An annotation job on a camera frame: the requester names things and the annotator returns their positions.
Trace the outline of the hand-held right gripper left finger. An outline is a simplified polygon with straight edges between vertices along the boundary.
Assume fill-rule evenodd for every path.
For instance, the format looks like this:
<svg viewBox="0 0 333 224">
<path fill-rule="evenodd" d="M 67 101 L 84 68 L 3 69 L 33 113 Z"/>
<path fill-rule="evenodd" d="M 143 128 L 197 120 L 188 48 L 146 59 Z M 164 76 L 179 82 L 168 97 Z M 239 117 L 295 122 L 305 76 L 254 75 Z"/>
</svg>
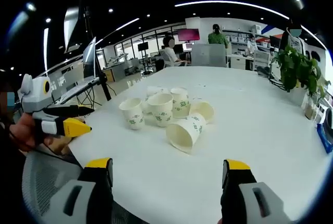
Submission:
<svg viewBox="0 0 333 224">
<path fill-rule="evenodd" d="M 87 163 L 50 199 L 49 223 L 111 223 L 112 158 Z"/>
</svg>

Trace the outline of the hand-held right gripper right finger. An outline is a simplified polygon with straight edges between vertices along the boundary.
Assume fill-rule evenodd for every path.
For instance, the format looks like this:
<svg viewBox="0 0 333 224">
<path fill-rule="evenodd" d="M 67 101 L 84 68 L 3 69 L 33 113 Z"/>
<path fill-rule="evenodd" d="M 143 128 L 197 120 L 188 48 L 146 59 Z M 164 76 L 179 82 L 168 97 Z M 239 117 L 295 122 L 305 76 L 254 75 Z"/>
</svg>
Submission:
<svg viewBox="0 0 333 224">
<path fill-rule="evenodd" d="M 291 223 L 279 196 L 241 161 L 224 160 L 222 189 L 221 223 Z"/>
</svg>

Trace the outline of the person's left hand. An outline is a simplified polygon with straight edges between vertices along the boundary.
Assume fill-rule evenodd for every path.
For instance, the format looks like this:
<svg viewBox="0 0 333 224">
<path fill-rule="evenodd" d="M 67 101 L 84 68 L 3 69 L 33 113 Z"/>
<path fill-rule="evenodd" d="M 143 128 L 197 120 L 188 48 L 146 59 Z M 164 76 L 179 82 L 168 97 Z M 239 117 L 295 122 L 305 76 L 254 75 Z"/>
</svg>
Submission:
<svg viewBox="0 0 333 224">
<path fill-rule="evenodd" d="M 15 124 L 9 126 L 10 139 L 23 151 L 28 152 L 36 147 L 35 121 L 27 113 L 23 113 Z"/>
</svg>

